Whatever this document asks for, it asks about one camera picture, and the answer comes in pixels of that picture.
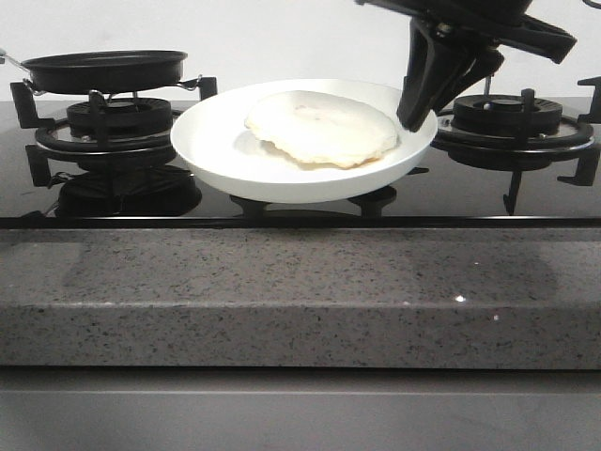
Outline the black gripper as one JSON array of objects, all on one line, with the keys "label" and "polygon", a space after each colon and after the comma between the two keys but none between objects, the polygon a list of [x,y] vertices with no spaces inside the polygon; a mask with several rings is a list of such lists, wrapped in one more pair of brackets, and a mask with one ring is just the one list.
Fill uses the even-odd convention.
[{"label": "black gripper", "polygon": [[487,48],[474,56],[465,33],[438,29],[455,25],[527,53],[561,62],[577,39],[526,11],[529,1],[374,1],[374,6],[408,16],[409,60],[397,116],[407,130],[418,130],[432,111],[440,112],[469,87],[492,76],[503,55]]}]

